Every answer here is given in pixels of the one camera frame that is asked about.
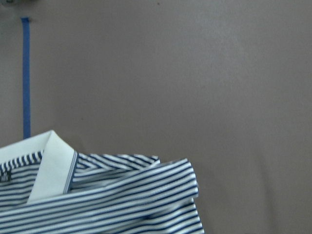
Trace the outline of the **blue white striped polo shirt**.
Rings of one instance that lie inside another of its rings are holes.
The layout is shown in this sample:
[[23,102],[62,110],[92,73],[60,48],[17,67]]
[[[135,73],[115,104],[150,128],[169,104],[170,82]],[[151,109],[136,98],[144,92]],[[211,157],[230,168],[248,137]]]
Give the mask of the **blue white striped polo shirt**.
[[186,159],[78,153],[54,131],[0,150],[3,234],[202,234]]

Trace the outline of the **brown paper table cover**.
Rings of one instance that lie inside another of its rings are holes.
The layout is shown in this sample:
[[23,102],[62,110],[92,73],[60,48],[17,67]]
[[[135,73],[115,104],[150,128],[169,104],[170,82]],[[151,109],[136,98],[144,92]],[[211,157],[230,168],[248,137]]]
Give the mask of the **brown paper table cover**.
[[312,231],[309,0],[23,0],[0,7],[0,144],[187,158],[208,234]]

